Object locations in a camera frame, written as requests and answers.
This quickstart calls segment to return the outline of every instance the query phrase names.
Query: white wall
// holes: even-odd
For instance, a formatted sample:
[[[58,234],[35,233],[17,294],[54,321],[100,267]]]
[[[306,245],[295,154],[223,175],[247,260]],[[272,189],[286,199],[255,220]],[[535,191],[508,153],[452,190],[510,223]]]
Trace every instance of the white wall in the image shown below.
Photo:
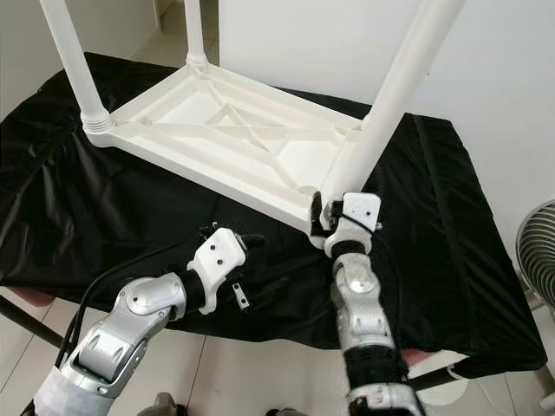
[[[220,2],[221,66],[371,103],[416,0]],[[555,198],[555,2],[468,0],[407,111],[449,119],[514,239]]]
[[[129,57],[157,28],[153,0],[66,0],[84,50]],[[0,120],[62,69],[38,0],[0,1]]]

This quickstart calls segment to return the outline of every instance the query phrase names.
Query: black cloth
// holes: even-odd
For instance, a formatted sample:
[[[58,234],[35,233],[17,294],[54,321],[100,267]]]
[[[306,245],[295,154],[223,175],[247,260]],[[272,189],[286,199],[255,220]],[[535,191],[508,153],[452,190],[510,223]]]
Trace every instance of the black cloth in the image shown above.
[[[175,69],[87,54],[101,99],[115,110]],[[290,91],[362,118],[369,106]],[[285,338],[337,348],[330,260],[300,231],[82,132],[63,72],[2,122],[0,283],[79,302],[104,270],[181,241],[116,275],[92,302],[110,310],[118,288],[192,258],[198,229],[217,221],[266,237],[242,277],[241,313],[229,285],[218,309],[171,328],[247,341]],[[467,151],[449,121],[406,114],[367,184],[382,198],[384,248],[371,256],[403,348],[451,349],[474,377],[541,367],[545,351]]]

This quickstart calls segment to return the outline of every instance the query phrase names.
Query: black fabric cover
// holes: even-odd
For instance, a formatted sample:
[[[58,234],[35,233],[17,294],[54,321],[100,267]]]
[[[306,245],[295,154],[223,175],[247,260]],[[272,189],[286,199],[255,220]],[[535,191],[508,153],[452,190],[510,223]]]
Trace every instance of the black fabric cover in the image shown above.
[[[108,110],[174,68],[87,55]],[[307,100],[362,118],[369,106],[318,94]],[[217,221],[267,238],[242,277],[252,305],[242,313],[229,286],[215,313],[171,328],[247,341],[286,338],[337,348],[330,261],[300,231],[115,148],[92,146],[63,72],[2,122],[0,283],[79,302],[104,270],[182,241],[125,269],[118,288],[192,258],[198,228]],[[535,369],[545,351],[500,241],[467,151],[449,121],[406,114],[364,191],[382,198],[382,239],[373,267],[403,348],[451,349],[470,358],[468,377]]]

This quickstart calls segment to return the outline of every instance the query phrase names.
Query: white tiled floor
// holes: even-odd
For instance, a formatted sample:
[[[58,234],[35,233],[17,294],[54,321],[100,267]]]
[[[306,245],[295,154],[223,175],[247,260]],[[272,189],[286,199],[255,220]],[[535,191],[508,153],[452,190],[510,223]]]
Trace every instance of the white tiled floor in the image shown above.
[[[201,4],[206,54],[210,62],[218,64],[217,0],[203,0]],[[163,32],[135,54],[136,61],[183,65],[186,36],[182,7],[177,2],[161,18]],[[22,304],[16,296],[8,293],[8,297]],[[76,306],[56,300],[50,309],[25,308],[63,333]],[[88,312],[85,328],[102,315],[100,311]],[[2,317],[0,325],[0,414],[18,414],[41,385],[56,350]],[[555,388],[549,375],[534,372],[501,374],[482,382],[496,406],[518,416],[546,416],[538,403],[548,389]],[[164,330],[151,342],[146,358],[110,414],[136,414],[152,404],[157,392],[167,391],[176,401],[189,404],[191,416],[263,416],[266,410],[281,406],[294,406],[312,415],[339,416],[346,414],[346,390],[337,351],[319,351],[288,341],[255,344]],[[471,380],[460,400],[451,406],[428,406],[428,414],[502,413],[493,409],[478,383]]]

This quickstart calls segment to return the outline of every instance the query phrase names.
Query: fan grille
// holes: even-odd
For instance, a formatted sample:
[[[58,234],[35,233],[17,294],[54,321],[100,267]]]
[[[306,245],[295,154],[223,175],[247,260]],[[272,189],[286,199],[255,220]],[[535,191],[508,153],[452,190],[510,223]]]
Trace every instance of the fan grille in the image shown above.
[[[528,284],[555,307],[555,200],[524,220],[517,236],[517,257]]]

